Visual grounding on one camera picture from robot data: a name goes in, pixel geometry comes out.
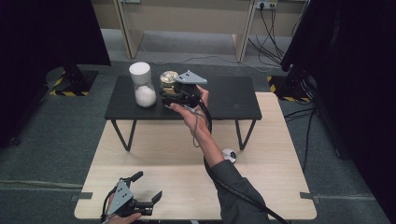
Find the human hand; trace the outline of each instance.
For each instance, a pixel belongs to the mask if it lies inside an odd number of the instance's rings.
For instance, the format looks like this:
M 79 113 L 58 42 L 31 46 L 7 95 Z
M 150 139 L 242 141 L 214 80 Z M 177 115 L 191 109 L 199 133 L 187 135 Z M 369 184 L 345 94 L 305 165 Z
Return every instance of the human hand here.
M 108 207 L 111 205 L 111 202 L 114 199 L 114 193 L 110 195 L 110 197 L 108 198 L 108 204 L 107 204 L 107 209 Z M 107 224 L 130 224 L 133 223 L 134 221 L 136 221 L 137 219 L 139 219 L 140 217 L 142 217 L 141 213 L 134 213 L 131 214 L 128 217 L 120 217 L 120 216 L 112 216 L 108 218 L 108 222 Z
M 201 100 L 204 102 L 205 106 L 207 107 L 207 101 L 209 98 L 209 91 L 205 90 L 204 88 L 200 87 L 197 85 L 197 88 L 199 92 L 201 93 Z M 196 106 L 194 110 L 196 113 L 199 113 L 200 116 L 197 116 L 193 113 L 191 113 L 190 110 L 185 108 L 182 105 L 172 103 L 170 104 L 171 108 L 179 113 L 183 119 L 184 123 L 187 125 L 187 127 L 190 128 L 191 134 L 198 130 L 204 130 L 207 129 L 207 124 L 206 124 L 206 119 L 205 119 L 205 114 L 202 112 L 200 106 Z

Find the sleeve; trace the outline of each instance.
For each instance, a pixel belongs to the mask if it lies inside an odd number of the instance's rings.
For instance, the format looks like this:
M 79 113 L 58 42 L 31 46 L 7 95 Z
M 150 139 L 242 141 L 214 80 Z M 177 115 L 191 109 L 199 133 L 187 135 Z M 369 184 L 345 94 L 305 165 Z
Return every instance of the sleeve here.
M 258 206 L 231 192 L 234 190 L 235 193 L 239 192 L 243 196 L 265 205 L 260 193 L 239 174 L 230 161 L 222 161 L 212 168 L 209 168 L 205 161 L 205 168 L 218 190 L 220 215 L 225 224 L 270 223 L 268 216 Z

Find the electrical outlet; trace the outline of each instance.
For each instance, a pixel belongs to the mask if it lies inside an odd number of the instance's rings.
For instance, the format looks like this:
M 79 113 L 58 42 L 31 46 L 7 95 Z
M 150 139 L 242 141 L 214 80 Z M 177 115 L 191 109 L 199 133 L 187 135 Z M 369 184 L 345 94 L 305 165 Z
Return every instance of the electrical outlet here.
M 120 0 L 121 2 L 124 3 L 137 3 L 140 4 L 140 0 Z
M 262 3 L 264 4 L 264 7 L 262 9 L 272 10 L 276 9 L 277 0 L 258 0 L 256 3 L 256 8 L 260 9 Z

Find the light wood tabletop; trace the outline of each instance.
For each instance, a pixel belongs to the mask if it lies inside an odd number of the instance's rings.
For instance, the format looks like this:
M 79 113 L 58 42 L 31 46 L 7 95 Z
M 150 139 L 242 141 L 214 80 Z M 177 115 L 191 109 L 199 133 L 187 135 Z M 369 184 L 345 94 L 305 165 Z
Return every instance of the light wood tabletop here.
M 220 149 L 236 152 L 235 166 L 270 209 L 285 219 L 313 219 L 317 215 L 313 201 L 300 197 L 309 189 L 278 100 L 270 92 L 256 92 L 256 96 L 262 119 L 257 121 L 245 150 L 239 150 L 233 120 L 213 120 L 212 135 Z M 250 122 L 240 121 L 242 135 Z M 131 126 L 131 120 L 119 122 L 124 137 Z M 202 152 L 194 147 L 182 120 L 139 120 L 130 152 L 125 151 L 108 121 L 82 189 L 92 197 L 78 200 L 75 216 L 99 218 L 105 197 L 119 179 L 139 171 L 144 175 L 131 184 L 139 202 L 148 202 L 163 191 L 153 215 L 141 219 L 220 219 L 217 192 L 205 171 Z

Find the black table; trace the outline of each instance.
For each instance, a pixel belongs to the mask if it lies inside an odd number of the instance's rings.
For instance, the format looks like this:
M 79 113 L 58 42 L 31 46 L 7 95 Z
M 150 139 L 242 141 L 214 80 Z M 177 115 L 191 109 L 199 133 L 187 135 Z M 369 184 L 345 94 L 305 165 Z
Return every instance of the black table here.
M 207 77 L 207 84 L 202 85 L 209 91 L 208 110 L 212 119 L 235 120 L 239 147 L 245 149 L 253 131 L 256 120 L 262 119 L 262 112 L 257 102 L 250 77 Z M 151 107 L 139 106 L 134 98 L 134 83 L 129 76 L 117 78 L 114 91 L 107 107 L 105 119 L 111 120 L 122 144 L 127 151 L 131 150 L 134 129 L 139 119 L 183 119 L 178 113 L 166 108 L 159 95 L 160 80 L 152 80 L 157 93 L 157 102 Z M 133 120 L 128 144 L 123 139 L 117 125 L 118 119 Z M 251 119 L 247 137 L 242 141 L 238 120 Z

